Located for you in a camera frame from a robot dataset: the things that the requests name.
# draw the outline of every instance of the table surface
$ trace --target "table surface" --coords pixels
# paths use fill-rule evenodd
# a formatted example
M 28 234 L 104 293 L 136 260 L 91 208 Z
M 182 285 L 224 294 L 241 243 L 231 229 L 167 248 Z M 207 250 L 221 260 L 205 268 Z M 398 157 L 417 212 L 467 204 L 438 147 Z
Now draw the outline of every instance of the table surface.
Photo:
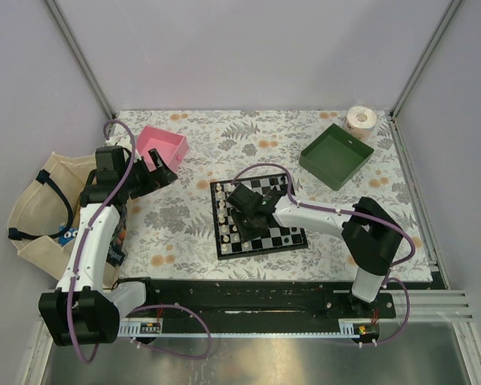
M 382 325 L 382 337 L 397 325 Z M 154 345 L 198 355 L 200 338 L 159 338 Z M 100 346 L 83 365 L 73 349 L 51 349 L 43 385 L 465 385 L 472 383 L 448 323 L 412 322 L 392 343 L 359 350 L 346 341 L 319 338 L 215 338 L 207 359 L 154 353 L 125 339 Z M 92 346 L 83 346 L 91 355 Z
M 414 239 L 417 253 L 393 276 L 428 282 L 431 273 L 384 111 L 367 144 L 369 162 L 335 192 L 299 164 L 301 150 L 331 124 L 343 126 L 346 111 L 122 111 L 118 119 L 139 135 L 144 126 L 186 135 L 189 151 L 179 180 L 135 200 L 125 242 L 121 277 L 164 279 L 270 279 L 352 281 L 356 265 L 340 239 L 307 231 L 309 248 L 217 261 L 209 184 L 232 179 L 260 162 L 282 164 L 293 175 L 296 195 L 333 204 L 374 198 Z M 115 127 L 112 141 L 126 140 Z M 256 168 L 246 176 L 279 172 Z M 403 241 L 396 258 L 409 252 Z

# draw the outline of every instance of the black bracket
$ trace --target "black bracket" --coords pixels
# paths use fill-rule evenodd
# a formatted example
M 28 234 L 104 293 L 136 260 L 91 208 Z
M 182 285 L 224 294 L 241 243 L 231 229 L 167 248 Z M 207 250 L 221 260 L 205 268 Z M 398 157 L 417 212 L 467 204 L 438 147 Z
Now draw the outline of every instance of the black bracket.
M 119 311 L 112 302 L 96 290 L 84 287 L 75 292 L 72 309 L 73 323 L 79 344 L 112 343 L 119 330 Z M 67 293 L 56 290 L 43 293 L 39 299 L 39 313 L 50 331 L 55 345 L 71 345 L 67 325 Z
M 359 213 L 369 214 L 399 227 L 374 199 L 362 197 L 354 206 Z M 385 225 L 352 216 L 344 224 L 342 238 L 356 264 L 363 270 L 386 276 L 401 244 L 402 235 Z
M 359 306 L 349 292 L 334 293 L 327 282 L 140 280 L 147 285 L 147 305 L 178 302 L 197 312 L 212 333 L 338 332 L 338 319 L 371 319 L 376 309 L 379 318 L 395 318 L 391 294 L 380 293 L 374 302 Z M 135 313 L 156 315 L 156 310 Z M 203 332 L 179 310 L 164 310 L 162 318 L 164 333 Z

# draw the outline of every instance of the beige bag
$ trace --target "beige bag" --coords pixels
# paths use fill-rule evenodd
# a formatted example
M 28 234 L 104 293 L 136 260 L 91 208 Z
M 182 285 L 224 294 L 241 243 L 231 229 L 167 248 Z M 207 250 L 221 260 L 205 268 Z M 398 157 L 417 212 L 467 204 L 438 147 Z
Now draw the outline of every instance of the beige bag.
M 42 170 L 49 173 L 48 179 L 56 184 L 55 189 L 57 186 L 60 188 L 74 213 L 79 194 L 86 184 L 87 176 L 95 168 L 94 156 L 73 159 L 52 153 Z M 25 238 L 11 240 L 18 249 L 20 257 L 60 280 L 70 261 L 75 239 L 61 246 L 57 242 L 57 238 L 53 239 L 45 235 L 59 233 L 59 226 L 67 224 L 68 209 L 63 199 L 50 186 L 53 183 L 50 181 L 43 183 L 44 179 L 40 178 L 42 174 L 46 176 L 46 173 L 41 171 L 38 178 L 19 197 L 10 215 L 7 227 L 10 230 L 10 235 L 11 230 L 14 229 L 17 229 L 20 234 L 43 235 L 34 240 Z M 119 267 L 115 268 L 106 263 L 103 271 L 103 284 L 106 287 L 111 287 L 118 274 Z

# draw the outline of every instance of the pink box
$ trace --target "pink box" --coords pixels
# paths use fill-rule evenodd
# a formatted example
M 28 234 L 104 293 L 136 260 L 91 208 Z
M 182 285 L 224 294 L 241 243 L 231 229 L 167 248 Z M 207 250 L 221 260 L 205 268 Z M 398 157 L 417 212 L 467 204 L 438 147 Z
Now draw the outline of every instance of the pink box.
M 152 158 L 148 154 L 148 151 L 152 148 L 157 150 L 164 163 L 173 172 L 176 172 L 189 150 L 184 135 L 146 126 L 137 138 L 137 151 L 141 156 L 144 156 L 144 161 L 150 171 L 156 169 Z

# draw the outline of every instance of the chessboard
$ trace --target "chessboard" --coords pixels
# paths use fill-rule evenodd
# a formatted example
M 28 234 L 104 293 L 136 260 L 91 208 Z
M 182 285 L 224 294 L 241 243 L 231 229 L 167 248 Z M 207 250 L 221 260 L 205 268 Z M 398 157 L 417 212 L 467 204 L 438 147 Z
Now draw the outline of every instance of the chessboard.
M 242 242 L 231 216 L 232 206 L 226 202 L 229 193 L 235 188 L 230 185 L 230 182 L 231 180 L 221 180 L 210 184 L 218 260 L 308 248 L 304 229 L 281 227 L 276 223 L 272 223 L 262 237 Z M 235 185 L 239 183 L 265 195 L 272 188 L 286 190 L 287 176 L 284 173 L 255 176 L 238 179 Z

